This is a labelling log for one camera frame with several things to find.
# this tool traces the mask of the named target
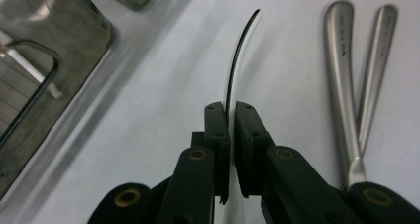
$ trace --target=metal tool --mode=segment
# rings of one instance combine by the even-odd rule
[[[326,56],[339,142],[344,145],[341,147],[347,175],[346,195],[355,211],[365,216],[368,223],[418,223],[420,212],[413,205],[392,190],[367,182],[362,161],[396,24],[396,10],[384,6],[376,17],[359,130],[351,73],[353,12],[349,2],[339,1],[325,14]]]
[[[340,143],[344,145],[346,185],[366,181],[360,154],[353,98],[351,46],[353,7],[348,2],[331,5],[325,16],[326,56],[333,110]]]
[[[396,24],[396,9],[382,7],[376,17],[367,63],[367,77],[359,123],[356,122],[352,83],[352,25],[353,6],[346,1],[332,4],[325,16],[327,63],[333,109],[340,142],[346,153],[347,183],[366,181],[362,162],[377,97],[380,91],[386,60]]]
[[[368,135],[385,73],[396,19],[397,11],[390,5],[380,8],[376,15],[376,22],[370,41],[364,94],[357,120],[357,125],[359,126],[359,145],[362,156],[365,153],[368,143]]]

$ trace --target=brass screw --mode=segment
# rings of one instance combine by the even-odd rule
[[[378,206],[390,207],[392,205],[392,198],[388,194],[375,188],[366,188],[363,191],[363,195],[369,202]]]
[[[195,161],[201,161],[206,158],[206,153],[203,150],[192,150],[189,153],[189,158]]]
[[[294,158],[294,153],[285,148],[275,150],[275,154],[282,160],[292,160]]]
[[[140,192],[136,188],[128,188],[115,196],[114,203],[118,207],[129,207],[140,200]]]

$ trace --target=forceps handle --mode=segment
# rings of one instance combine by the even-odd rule
[[[356,130],[351,47],[353,6],[333,3],[325,14],[325,48],[334,118],[342,150],[346,185],[366,181]]]
[[[367,60],[367,73],[360,106],[359,146],[363,156],[368,143],[368,135],[373,121],[380,86],[385,73],[386,61],[392,43],[395,30],[397,10],[391,5],[385,5],[379,9],[373,28],[370,49]]]

